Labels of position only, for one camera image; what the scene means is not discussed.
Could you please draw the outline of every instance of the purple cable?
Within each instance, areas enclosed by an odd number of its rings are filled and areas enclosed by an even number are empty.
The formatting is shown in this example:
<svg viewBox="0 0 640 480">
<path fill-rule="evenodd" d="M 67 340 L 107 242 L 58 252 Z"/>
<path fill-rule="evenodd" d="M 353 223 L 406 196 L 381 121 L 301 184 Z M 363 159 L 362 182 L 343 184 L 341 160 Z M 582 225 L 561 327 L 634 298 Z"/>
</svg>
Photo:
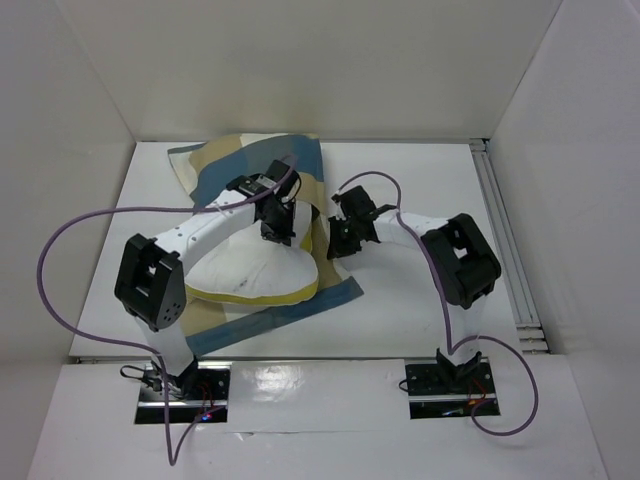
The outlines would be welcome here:
<svg viewBox="0 0 640 480">
<path fill-rule="evenodd" d="M 372 170 L 372 171 L 368 171 L 368 172 L 362 172 L 362 173 L 359 173 L 358 175 L 355 175 L 354 177 L 351 177 L 349 180 L 347 180 L 346 182 L 344 182 L 340 186 L 338 191 L 341 191 L 348 184 L 350 184 L 351 182 L 353 182 L 354 180 L 356 180 L 356 179 L 358 179 L 360 177 L 364 177 L 365 175 L 377 175 L 377 176 L 380 176 L 380 177 L 384 177 L 384 178 L 388 179 L 389 181 L 391 181 L 391 183 L 393 183 L 393 185 L 396 187 L 396 191 L 398 193 L 397 199 L 396 199 L 396 207 L 398 209 L 398 213 L 396 214 L 396 219 L 398 220 L 398 223 L 400 224 L 400 226 L 404 230 L 406 230 L 407 233 L 409 233 L 409 235 L 411 235 L 411 238 L 413 238 L 415 240 L 416 244 L 418 245 L 418 247 L 420 249 L 420 252 L 424 256 L 424 258 L 427 260 L 427 263 L 429 264 L 429 271 L 431 272 L 431 276 L 433 277 L 433 282 L 435 283 L 436 290 L 438 291 L 438 296 L 440 297 L 440 305 L 442 307 L 442 315 L 444 317 L 444 327 L 445 327 L 445 336 L 446 336 L 446 340 L 447 340 L 447 352 L 448 352 L 448 354 L 449 355 L 453 355 L 456 352 L 456 350 L 458 350 L 458 348 L 460 348 L 462 345 L 464 345 L 467 342 L 471 342 L 471 341 L 477 340 L 477 339 L 487 340 L 489 342 L 497 343 L 498 345 L 501 345 L 502 347 L 506 348 L 511 353 L 513 353 L 516 356 L 516 358 L 520 361 L 520 363 L 522 363 L 522 365 L 524 366 L 525 370 L 527 371 L 527 375 L 529 376 L 529 380 L 531 381 L 531 387 L 533 388 L 533 408 L 531 410 L 531 414 L 529 415 L 529 418 L 527 418 L 527 420 L 522 425 L 520 425 L 517 428 L 514 428 L 513 430 L 508 430 L 506 432 L 496 432 L 496 431 L 493 431 L 493 430 L 489 430 L 488 428 L 480 425 L 480 422 L 478 422 L 478 419 L 476 418 L 476 411 L 478 410 L 479 407 L 481 407 L 482 405 L 485 405 L 486 403 L 490 402 L 491 400 L 485 400 L 483 402 L 477 403 L 471 409 L 471 420 L 476 425 L 476 427 L 478 427 L 480 430 L 482 430 L 483 432 L 485 432 L 485 433 L 487 433 L 489 435 L 493 435 L 495 437 L 510 437 L 511 435 L 516 435 L 516 434 L 522 432 L 529 425 L 531 425 L 533 420 L 536 418 L 536 415 L 538 414 L 538 406 L 540 404 L 540 393 L 538 391 L 538 383 L 536 382 L 536 379 L 535 379 L 535 377 L 533 375 L 533 372 L 531 371 L 531 367 L 529 367 L 529 364 L 527 363 L 527 361 L 524 359 L 524 357 L 515 348 L 513 348 L 511 345 L 509 345 L 506 342 L 503 342 L 502 340 L 500 340 L 498 338 L 495 338 L 495 337 L 490 337 L 488 335 L 473 335 L 473 336 L 470 336 L 470 337 L 463 338 L 462 340 L 460 340 L 455 345 L 453 344 L 453 338 L 452 338 L 453 337 L 453 333 L 452 333 L 452 328 L 451 328 L 451 317 L 449 316 L 449 307 L 448 307 L 448 304 L 447 304 L 447 299 L 446 299 L 446 297 L 444 295 L 444 287 L 442 286 L 442 281 L 440 280 L 440 277 L 438 276 L 438 272 L 437 272 L 435 264 L 433 262 L 433 258 L 431 258 L 431 254 L 429 253 L 427 248 L 422 243 L 422 240 L 420 239 L 418 234 L 416 232 L 414 232 L 413 229 L 411 229 L 402 220 L 402 213 L 400 211 L 400 205 L 401 205 L 401 202 L 402 202 L 402 189 L 400 188 L 400 184 L 398 183 L 398 181 L 395 178 L 393 178 L 391 175 L 387 174 L 387 173 Z"/>
<path fill-rule="evenodd" d="M 84 338 L 87 338 L 89 340 L 95 340 L 96 342 L 110 343 L 112 345 L 122 345 L 122 346 L 125 346 L 125 347 L 139 348 L 139 349 L 142 349 L 142 350 L 145 350 L 147 352 L 152 353 L 158 359 L 158 363 L 160 364 L 160 372 L 162 373 L 162 385 L 163 385 L 162 390 L 163 390 L 163 396 L 164 396 L 164 398 L 163 398 L 163 400 L 164 400 L 164 431 L 165 431 L 165 438 L 166 438 L 166 441 L 167 441 L 167 456 L 169 458 L 169 465 L 171 465 L 172 467 L 176 464 L 176 462 L 178 460 L 178 453 L 180 452 L 180 447 L 182 446 L 182 442 L 186 438 L 187 434 L 193 429 L 193 427 L 196 424 L 198 424 L 199 422 L 202 421 L 202 417 L 204 415 L 206 415 L 207 413 L 214 412 L 214 411 L 220 409 L 221 407 L 213 408 L 213 409 L 205 412 L 204 414 L 199 414 L 198 416 L 196 416 L 196 418 L 193 420 L 193 422 L 187 427 L 187 429 L 184 431 L 184 433 L 180 437 L 180 440 L 178 441 L 178 445 L 176 446 L 176 451 L 175 451 L 175 455 L 174 455 L 173 447 L 172 447 L 172 444 L 171 444 L 171 424 L 169 423 L 169 376 L 167 375 L 166 365 L 164 363 L 164 360 L 163 360 L 162 356 L 160 355 L 160 352 L 158 352 L 156 349 L 154 349 L 154 348 L 152 348 L 152 347 L 150 347 L 148 345 L 145 345 L 143 343 L 129 342 L 127 340 L 116 340 L 116 339 L 113 339 L 113 338 L 101 337 L 99 335 L 93 335 L 91 333 L 86 333 L 86 332 L 83 332 L 82 330 L 79 330 L 78 328 L 74 327 L 70 323 L 68 323 L 55 310 L 55 308 L 53 307 L 53 305 L 49 301 L 49 297 L 47 296 L 47 293 L 45 291 L 44 280 L 43 280 L 44 262 L 45 262 L 45 260 L 47 258 L 49 250 L 51 250 L 51 247 L 53 246 L 55 241 L 58 239 L 58 237 L 60 237 L 60 235 L 62 235 L 62 233 L 64 233 L 66 230 L 68 230 L 69 228 L 71 228 L 75 224 L 80 223 L 80 222 L 82 222 L 84 220 L 88 220 L 90 218 L 99 217 L 101 215 L 114 214 L 114 213 L 130 213 L 130 212 L 154 212 L 154 213 L 161 212 L 161 213 L 195 213 L 195 214 L 199 214 L 199 213 L 210 213 L 210 212 L 219 212 L 219 211 L 224 211 L 224 210 L 230 210 L 232 208 L 242 207 L 242 206 L 245 206 L 245 205 L 249 205 L 251 203 L 255 203 L 258 200 L 260 200 L 260 199 L 266 197 L 267 195 L 271 194 L 277 188 L 279 188 L 293 174 L 293 172 L 295 170 L 295 167 L 296 167 L 296 163 L 297 163 L 297 157 L 295 155 L 287 155 L 286 157 L 284 157 L 282 159 L 282 161 L 284 161 L 284 160 L 286 160 L 288 158 L 291 158 L 291 165 L 289 166 L 289 170 L 287 170 L 287 173 L 284 175 L 284 177 L 282 177 L 278 182 L 276 182 L 275 185 L 273 185 L 271 188 L 265 190 L 264 192 L 256 195 L 255 197 L 247 198 L 246 200 L 243 200 L 243 201 L 237 202 L 237 203 L 232 203 L 230 205 L 221 205 L 221 206 L 215 206 L 215 207 L 203 208 L 203 209 L 196 209 L 196 208 L 189 208 L 189 207 L 119 207 L 119 208 L 105 208 L 103 210 L 96 210 L 94 212 L 85 213 L 83 215 L 80 215 L 80 216 L 72 219 L 72 220 L 69 220 L 67 223 L 65 223 L 60 228 L 58 228 L 53 233 L 53 235 L 51 235 L 49 240 L 47 240 L 47 242 L 45 243 L 44 247 L 42 248 L 42 252 L 40 253 L 40 257 L 38 258 L 38 266 L 37 266 L 37 269 L 36 269 L 36 281 L 37 281 L 37 285 L 38 285 L 38 293 L 40 295 L 40 299 L 42 300 L 42 303 L 44 304 L 45 308 L 47 309 L 49 314 L 54 318 L 54 320 L 56 322 L 58 322 L 60 325 L 62 325 L 64 328 L 69 330 L 74 335 L 78 335 L 79 337 L 84 337 Z"/>
</svg>

